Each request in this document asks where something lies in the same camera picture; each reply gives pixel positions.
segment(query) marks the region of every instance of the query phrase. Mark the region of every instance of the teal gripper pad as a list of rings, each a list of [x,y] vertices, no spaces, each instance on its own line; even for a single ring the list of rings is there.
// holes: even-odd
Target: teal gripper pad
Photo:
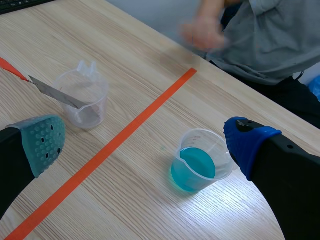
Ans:
[[[61,154],[66,138],[64,121],[57,115],[33,117],[7,128],[17,128],[32,173],[38,178]]]

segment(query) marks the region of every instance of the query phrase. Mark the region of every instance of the cup of blue liquid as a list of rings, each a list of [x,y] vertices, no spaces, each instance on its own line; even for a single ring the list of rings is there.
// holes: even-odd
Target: cup of blue liquid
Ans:
[[[171,166],[175,183],[188,192],[198,192],[228,177],[234,169],[226,142],[205,129],[192,129],[181,139]]]

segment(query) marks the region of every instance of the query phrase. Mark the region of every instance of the table surface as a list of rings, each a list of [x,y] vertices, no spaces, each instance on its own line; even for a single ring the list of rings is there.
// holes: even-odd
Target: table surface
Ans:
[[[0,222],[4,239],[190,67],[198,72],[26,239],[283,240],[268,203],[240,170],[198,194],[171,185],[180,137],[247,117],[320,156],[320,131],[104,0],[58,0],[0,16],[0,57],[47,84],[96,61],[109,81],[107,115],[92,130],[66,119],[63,154],[16,199]],[[58,102],[0,70],[0,127]]]

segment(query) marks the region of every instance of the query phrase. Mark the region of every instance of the empty measuring cup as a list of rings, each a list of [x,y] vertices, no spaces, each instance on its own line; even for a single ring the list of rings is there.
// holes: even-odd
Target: empty measuring cup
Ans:
[[[234,168],[225,141],[212,131],[192,129],[181,139],[171,166],[175,183],[197,192],[228,177]]]
[[[57,78],[53,87],[84,103],[81,109],[61,104],[68,119],[75,126],[83,129],[96,127],[104,120],[109,85],[97,72],[96,63],[86,66],[80,61],[78,67]]]

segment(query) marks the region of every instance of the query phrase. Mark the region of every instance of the hand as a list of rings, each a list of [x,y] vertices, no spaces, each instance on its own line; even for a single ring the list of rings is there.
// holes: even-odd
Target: hand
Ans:
[[[215,17],[198,16],[191,24],[184,24],[182,36],[187,43],[206,52],[222,48],[225,43],[220,22]]]

